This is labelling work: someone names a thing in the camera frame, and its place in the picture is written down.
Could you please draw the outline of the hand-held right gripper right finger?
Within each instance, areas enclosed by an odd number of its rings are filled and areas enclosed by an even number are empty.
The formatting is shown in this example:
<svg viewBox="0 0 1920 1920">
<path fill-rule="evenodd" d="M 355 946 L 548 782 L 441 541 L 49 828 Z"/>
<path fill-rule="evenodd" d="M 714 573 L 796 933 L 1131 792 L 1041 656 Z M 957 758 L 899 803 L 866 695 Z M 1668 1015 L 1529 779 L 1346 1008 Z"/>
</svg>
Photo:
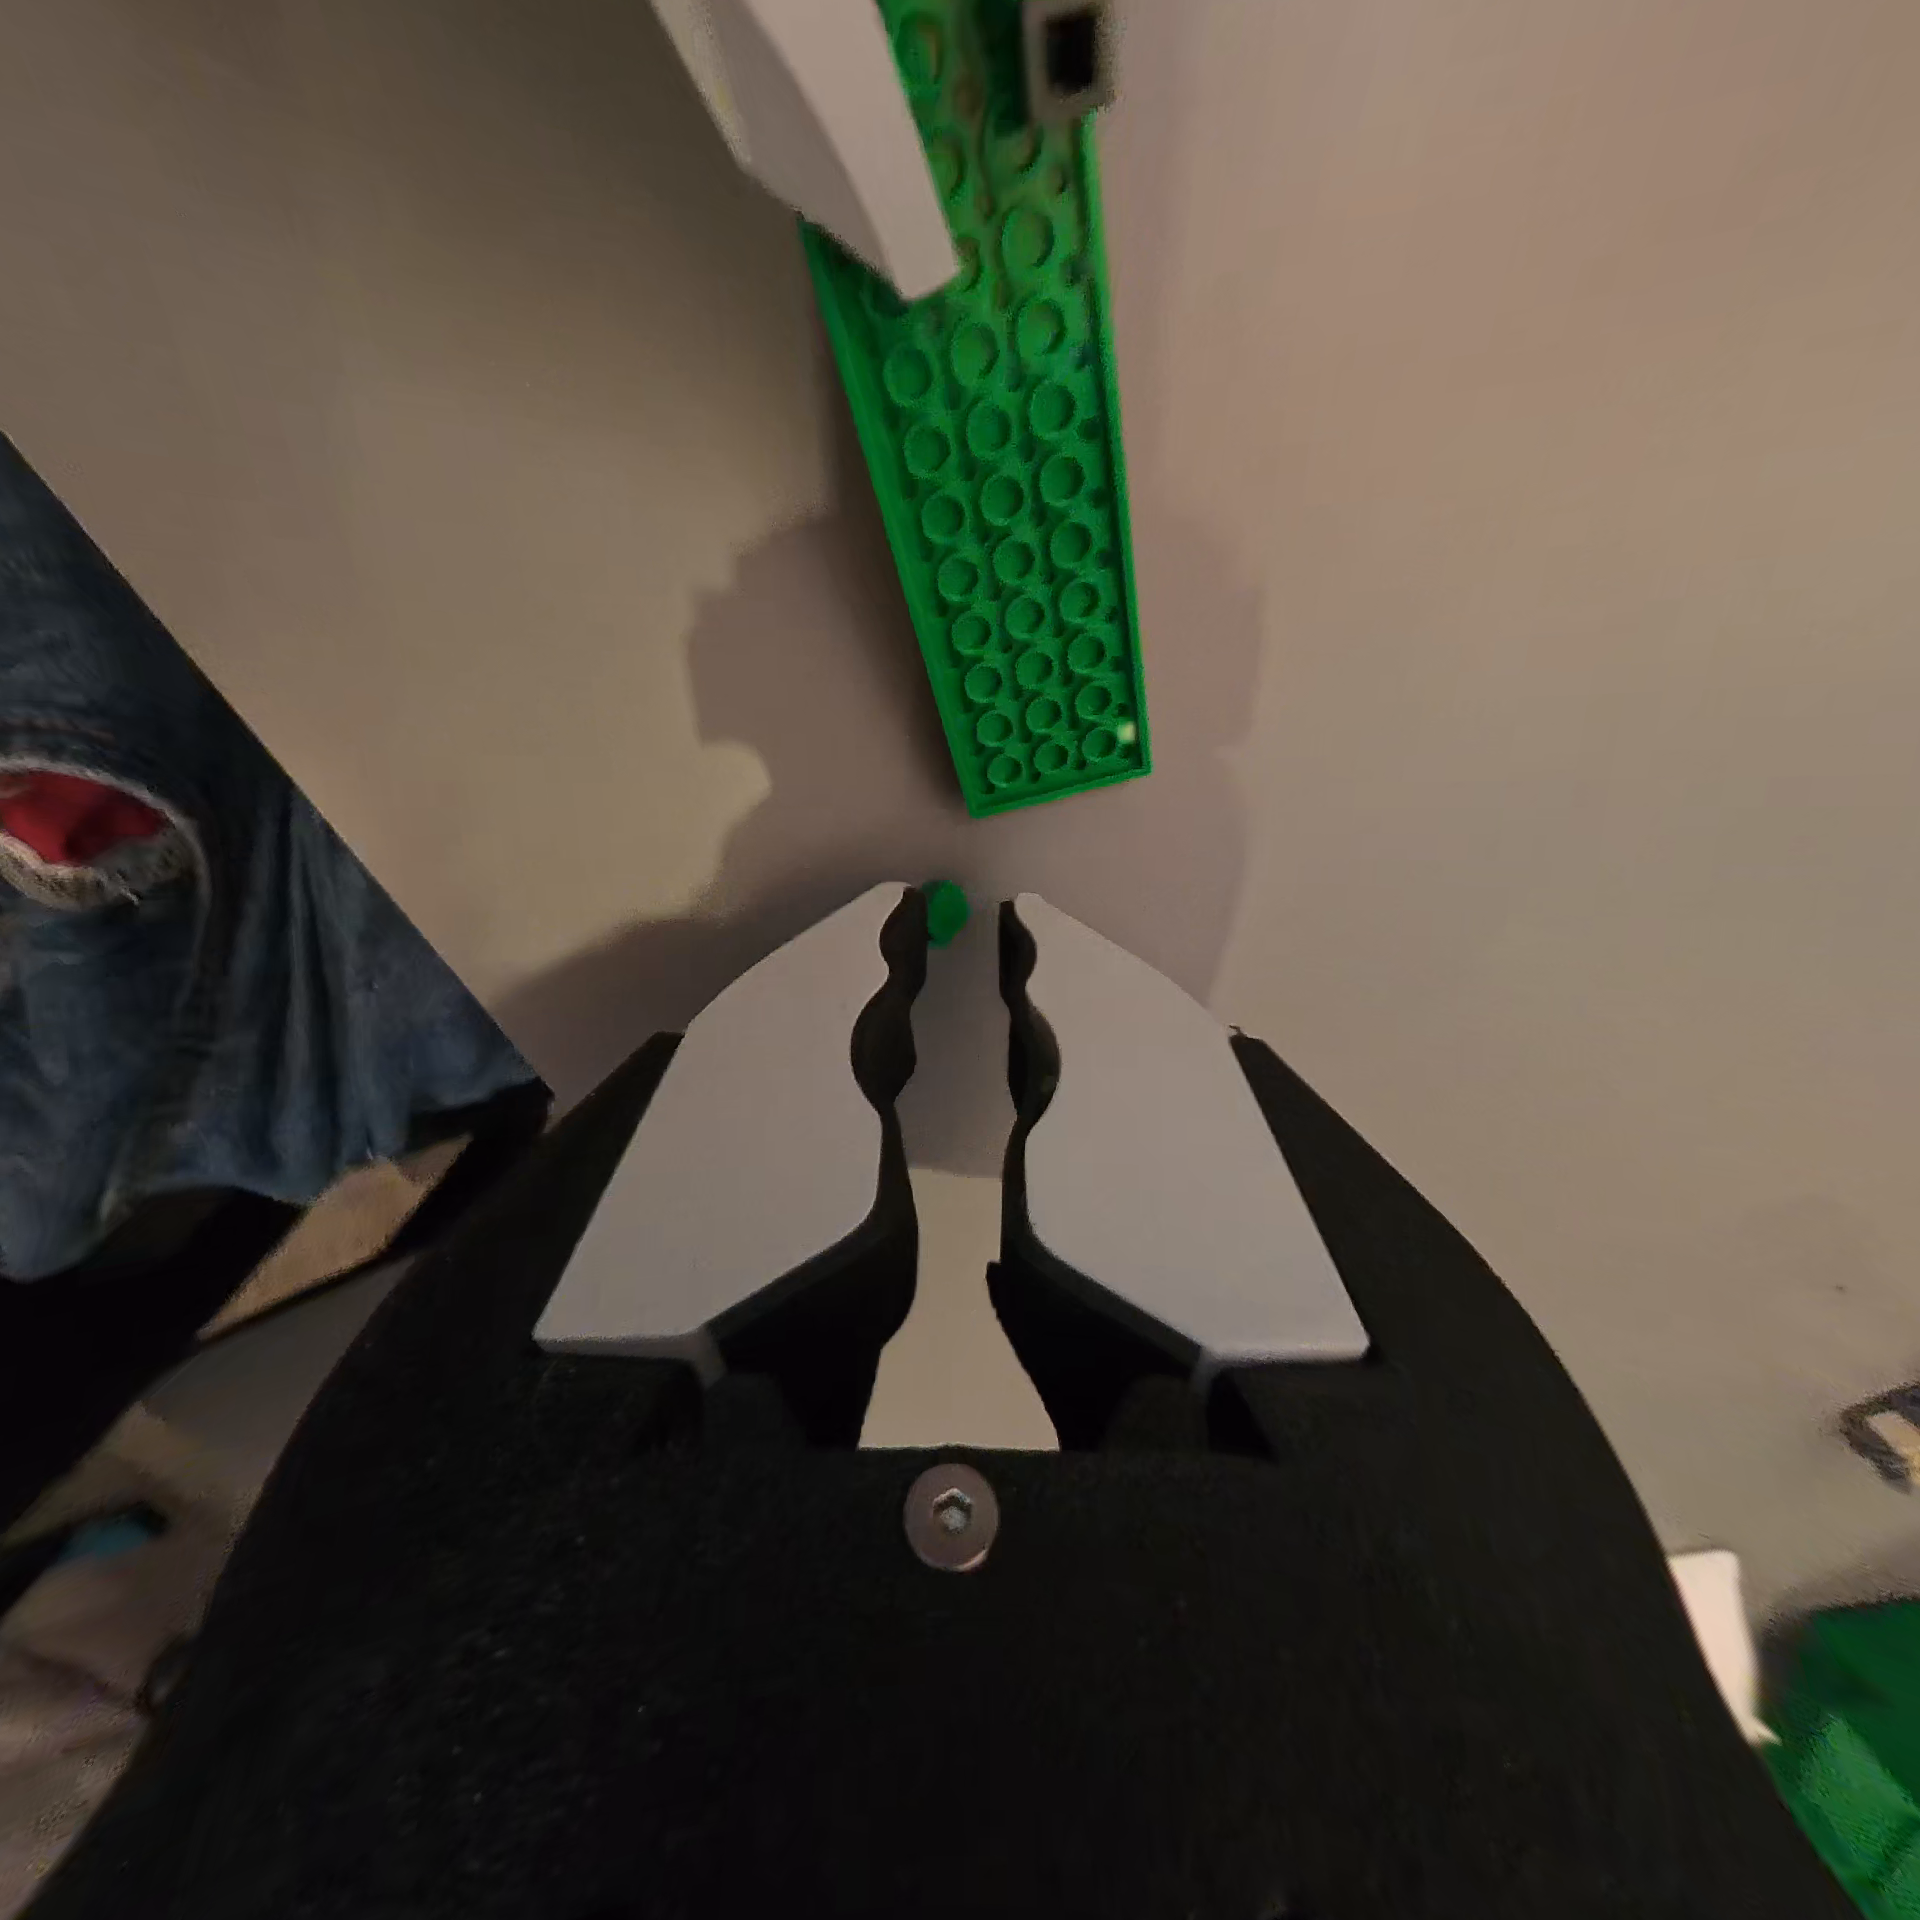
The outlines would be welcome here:
<svg viewBox="0 0 1920 1920">
<path fill-rule="evenodd" d="M 1220 1025 L 1040 894 L 1000 913 L 1016 1135 L 997 1282 L 1177 1376 L 1357 1362 L 1368 1334 Z"/>
</svg>

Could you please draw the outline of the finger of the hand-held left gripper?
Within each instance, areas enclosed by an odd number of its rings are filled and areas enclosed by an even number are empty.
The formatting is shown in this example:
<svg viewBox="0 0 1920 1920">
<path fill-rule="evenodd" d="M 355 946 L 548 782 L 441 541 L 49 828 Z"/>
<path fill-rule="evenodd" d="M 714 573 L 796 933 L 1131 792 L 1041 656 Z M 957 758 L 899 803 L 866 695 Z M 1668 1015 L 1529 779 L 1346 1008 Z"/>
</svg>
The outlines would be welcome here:
<svg viewBox="0 0 1920 1920">
<path fill-rule="evenodd" d="M 652 5 L 737 167 L 899 299 L 957 250 L 875 5 Z"/>
</svg>

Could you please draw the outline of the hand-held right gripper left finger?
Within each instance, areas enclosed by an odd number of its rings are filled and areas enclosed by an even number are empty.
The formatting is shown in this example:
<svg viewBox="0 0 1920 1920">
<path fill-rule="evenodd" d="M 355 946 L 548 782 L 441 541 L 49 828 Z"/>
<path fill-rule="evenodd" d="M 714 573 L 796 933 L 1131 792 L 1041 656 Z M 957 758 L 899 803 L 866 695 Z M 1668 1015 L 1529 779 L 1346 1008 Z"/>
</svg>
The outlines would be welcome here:
<svg viewBox="0 0 1920 1920">
<path fill-rule="evenodd" d="M 537 1324 L 548 1356 L 872 1369 L 918 1295 L 899 1099 L 928 897 L 882 883 L 775 946 L 677 1042 Z"/>
</svg>

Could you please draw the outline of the green studded brick plate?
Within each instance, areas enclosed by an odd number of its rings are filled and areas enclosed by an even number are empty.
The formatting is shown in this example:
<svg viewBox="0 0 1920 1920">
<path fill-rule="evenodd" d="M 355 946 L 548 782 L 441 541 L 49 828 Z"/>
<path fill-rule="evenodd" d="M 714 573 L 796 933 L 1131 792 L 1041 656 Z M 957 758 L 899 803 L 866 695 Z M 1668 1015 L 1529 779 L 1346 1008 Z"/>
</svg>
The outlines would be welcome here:
<svg viewBox="0 0 1920 1920">
<path fill-rule="evenodd" d="M 906 302 L 824 228 L 802 251 L 974 820 L 1145 779 L 1135 564 L 1093 113 L 1040 120 L 1022 5 L 870 5 L 957 277 Z"/>
</svg>

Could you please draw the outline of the grey brick with hole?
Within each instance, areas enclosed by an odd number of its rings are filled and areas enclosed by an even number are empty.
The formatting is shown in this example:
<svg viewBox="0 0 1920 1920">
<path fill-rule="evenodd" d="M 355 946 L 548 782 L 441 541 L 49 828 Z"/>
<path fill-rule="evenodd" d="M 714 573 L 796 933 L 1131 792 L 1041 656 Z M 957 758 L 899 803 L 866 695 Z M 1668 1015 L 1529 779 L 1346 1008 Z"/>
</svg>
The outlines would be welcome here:
<svg viewBox="0 0 1920 1920">
<path fill-rule="evenodd" d="M 1022 5 L 1030 120 L 1077 126 L 1118 100 L 1112 5 Z"/>
</svg>

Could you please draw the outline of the blue jeans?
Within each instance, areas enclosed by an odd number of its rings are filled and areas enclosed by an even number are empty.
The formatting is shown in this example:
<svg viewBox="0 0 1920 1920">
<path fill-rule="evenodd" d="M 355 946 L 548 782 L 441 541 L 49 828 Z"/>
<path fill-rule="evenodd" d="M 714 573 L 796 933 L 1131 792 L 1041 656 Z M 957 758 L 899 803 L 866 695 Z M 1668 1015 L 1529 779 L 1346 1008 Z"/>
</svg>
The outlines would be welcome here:
<svg viewBox="0 0 1920 1920">
<path fill-rule="evenodd" d="M 4 1273 L 307 1206 L 540 1078 L 4 445 Z"/>
</svg>

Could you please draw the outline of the white paper sheets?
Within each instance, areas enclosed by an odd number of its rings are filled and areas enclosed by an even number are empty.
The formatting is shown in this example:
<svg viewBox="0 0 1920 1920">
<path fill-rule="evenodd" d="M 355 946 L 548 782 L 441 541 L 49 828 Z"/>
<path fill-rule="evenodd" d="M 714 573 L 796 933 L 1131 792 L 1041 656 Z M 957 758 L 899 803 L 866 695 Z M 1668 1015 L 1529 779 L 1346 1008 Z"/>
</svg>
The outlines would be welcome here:
<svg viewBox="0 0 1920 1920">
<path fill-rule="evenodd" d="M 1668 1555 L 1668 1578 L 1739 1739 L 1749 1746 L 1775 1745 L 1779 1739 L 1759 1710 L 1759 1651 L 1743 1608 L 1739 1555 L 1731 1549 L 1677 1550 Z"/>
</svg>

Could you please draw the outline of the large green brick box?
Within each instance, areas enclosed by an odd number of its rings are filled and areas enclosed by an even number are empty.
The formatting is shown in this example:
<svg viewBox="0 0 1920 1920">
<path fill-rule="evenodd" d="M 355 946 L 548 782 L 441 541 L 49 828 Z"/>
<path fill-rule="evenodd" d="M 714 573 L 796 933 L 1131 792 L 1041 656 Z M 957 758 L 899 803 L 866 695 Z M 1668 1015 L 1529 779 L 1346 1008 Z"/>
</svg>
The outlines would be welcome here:
<svg viewBox="0 0 1920 1920">
<path fill-rule="evenodd" d="M 1767 1689 L 1804 1837 L 1865 1916 L 1916 1916 L 1916 1601 L 1810 1618 Z"/>
</svg>

